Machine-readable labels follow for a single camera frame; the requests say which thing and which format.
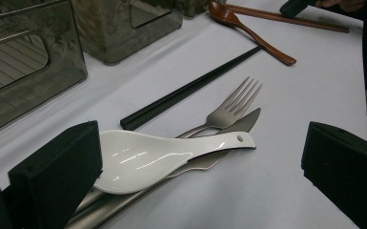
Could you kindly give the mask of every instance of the table surface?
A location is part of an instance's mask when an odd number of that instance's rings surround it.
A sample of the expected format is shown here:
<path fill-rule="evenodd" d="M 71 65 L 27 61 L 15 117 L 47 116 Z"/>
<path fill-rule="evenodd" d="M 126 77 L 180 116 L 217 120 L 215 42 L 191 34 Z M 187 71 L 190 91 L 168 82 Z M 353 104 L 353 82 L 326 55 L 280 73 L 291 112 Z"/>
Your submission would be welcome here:
<path fill-rule="evenodd" d="M 278 12 L 284 0 L 230 4 Z M 106 228 L 354 228 L 303 176 L 308 125 L 323 122 L 367 139 L 361 55 L 362 23 L 309 7 L 300 17 L 338 23 L 350 33 L 324 31 L 239 15 L 266 41 L 297 59 L 293 67 L 266 52 L 229 71 L 137 129 L 175 137 L 200 125 L 250 76 L 263 88 L 250 110 L 257 149 L 231 152 L 207 172 L 193 171 L 162 185 Z M 85 54 L 88 79 L 0 131 L 0 187 L 7 172 L 67 128 L 97 120 L 100 131 L 255 47 L 246 33 L 215 23 L 205 12 L 181 29 L 115 66 Z"/>

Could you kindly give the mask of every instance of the fork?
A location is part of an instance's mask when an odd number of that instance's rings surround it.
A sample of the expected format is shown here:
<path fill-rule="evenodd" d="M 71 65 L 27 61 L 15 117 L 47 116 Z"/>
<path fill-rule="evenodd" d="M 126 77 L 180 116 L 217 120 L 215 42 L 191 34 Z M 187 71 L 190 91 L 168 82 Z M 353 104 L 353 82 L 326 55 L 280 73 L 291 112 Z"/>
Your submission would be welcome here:
<path fill-rule="evenodd" d="M 207 120 L 204 124 L 195 127 L 182 135 L 179 135 L 178 138 L 186 138 L 198 134 L 199 132 L 208 128 L 224 129 L 233 125 L 239 118 L 243 116 L 243 114 L 245 114 L 245 112 L 251 106 L 252 102 L 255 100 L 255 97 L 260 91 L 261 86 L 263 85 L 260 84 L 257 87 L 256 91 L 252 94 L 252 96 L 249 97 L 252 90 L 258 83 L 258 81 L 256 81 L 251 89 L 249 89 L 249 87 L 254 82 L 254 80 L 252 79 L 249 83 L 246 84 L 249 78 L 249 76 L 246 77 L 246 79 L 239 85 L 239 87 L 232 94 L 230 94 L 222 102 L 222 104 L 219 105 L 217 109 L 215 109 L 207 116 Z"/>

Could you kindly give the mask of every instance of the black chopsticks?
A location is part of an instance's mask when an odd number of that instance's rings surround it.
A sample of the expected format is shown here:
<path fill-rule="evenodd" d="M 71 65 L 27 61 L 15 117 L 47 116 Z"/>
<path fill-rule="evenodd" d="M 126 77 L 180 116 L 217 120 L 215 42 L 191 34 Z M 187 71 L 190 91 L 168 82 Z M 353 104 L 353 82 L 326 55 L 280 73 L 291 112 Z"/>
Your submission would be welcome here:
<path fill-rule="evenodd" d="M 247 51 L 235 59 L 221 65 L 220 67 L 206 73 L 196 80 L 186 84 L 185 86 L 175 90 L 174 92 L 163 96 L 162 98 L 156 100 L 154 103 L 142 108 L 141 110 L 128 115 L 120 120 L 120 125 L 124 130 L 133 131 L 136 128 L 142 126 L 149 120 L 153 119 L 157 115 L 162 114 L 164 111 L 171 108 L 174 104 L 180 102 L 189 95 L 197 92 L 199 89 L 203 88 L 207 84 L 216 80 L 219 76 L 231 70 L 247 58 L 251 57 L 262 48 L 257 46 L 256 48 Z"/>

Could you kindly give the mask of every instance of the wooden handle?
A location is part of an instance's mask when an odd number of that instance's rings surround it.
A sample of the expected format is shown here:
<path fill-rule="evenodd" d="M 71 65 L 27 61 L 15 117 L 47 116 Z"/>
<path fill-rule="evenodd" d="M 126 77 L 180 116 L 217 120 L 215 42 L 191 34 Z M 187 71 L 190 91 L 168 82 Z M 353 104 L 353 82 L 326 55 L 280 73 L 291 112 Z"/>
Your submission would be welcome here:
<path fill-rule="evenodd" d="M 259 17 L 259 18 L 279 21 L 279 22 L 285 22 L 285 23 L 295 24 L 299 26 L 323 29 L 327 31 L 338 31 L 338 32 L 345 32 L 345 33 L 350 32 L 350 29 L 347 27 L 332 25 L 329 23 L 317 22 L 317 21 L 312 21 L 312 20 L 307 20 L 307 19 L 302 19 L 302 18 L 290 19 L 290 18 L 282 16 L 279 13 L 244 8 L 244 7 L 239 7 L 239 6 L 230 5 L 230 4 L 224 4 L 224 6 L 235 13 L 239 13 L 243 15 Z"/>
<path fill-rule="evenodd" d="M 268 52 L 270 55 L 274 56 L 279 61 L 283 62 L 284 64 L 288 66 L 293 66 L 296 63 L 296 60 L 292 58 L 290 55 L 287 55 L 280 50 L 276 49 L 269 43 L 267 43 L 265 40 L 263 40 L 257 33 L 240 23 L 240 28 L 244 30 L 246 33 L 248 33 L 259 45 L 261 45 L 266 52 Z"/>

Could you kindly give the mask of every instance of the chopsticks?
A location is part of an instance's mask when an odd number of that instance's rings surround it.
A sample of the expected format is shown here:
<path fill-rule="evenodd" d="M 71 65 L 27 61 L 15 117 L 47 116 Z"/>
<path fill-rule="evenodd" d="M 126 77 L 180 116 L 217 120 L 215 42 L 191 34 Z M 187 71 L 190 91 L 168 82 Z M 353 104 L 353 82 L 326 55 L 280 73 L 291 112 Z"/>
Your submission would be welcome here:
<path fill-rule="evenodd" d="M 338 25 L 332 25 L 329 23 L 324 22 L 317 22 L 302 18 L 287 18 L 279 13 L 269 12 L 269 11 L 263 11 L 263 10 L 255 10 L 251 8 L 244 8 L 240 6 L 235 6 L 231 4 L 224 4 L 225 7 L 229 8 L 231 11 L 243 15 L 253 16 L 253 17 L 259 17 L 263 19 L 273 20 L 273 21 L 279 21 L 279 22 L 285 22 L 290 24 L 296 24 L 300 26 L 306 26 L 306 27 L 312 27 L 317 29 L 323 29 L 327 31 L 338 31 L 338 32 L 350 32 L 349 28 L 338 26 Z"/>
<path fill-rule="evenodd" d="M 157 115 L 162 114 L 164 111 L 171 108 L 174 104 L 180 102 L 187 96 L 195 93 L 199 89 L 211 83 L 219 76 L 234 68 L 241 62 L 245 61 L 247 58 L 251 57 L 261 49 L 262 48 L 260 46 L 257 46 L 256 48 L 253 48 L 232 59 L 231 61 L 219 66 L 218 68 L 210 71 L 209 73 L 198 77 L 196 80 L 186 84 L 185 86 L 175 90 L 174 92 L 159 98 L 158 100 L 142 108 L 141 110 L 138 110 L 137 112 L 130 114 L 127 117 L 124 117 L 120 120 L 121 127 L 123 127 L 124 130 L 135 130 L 136 128 L 142 126 L 149 120 L 156 117 Z"/>

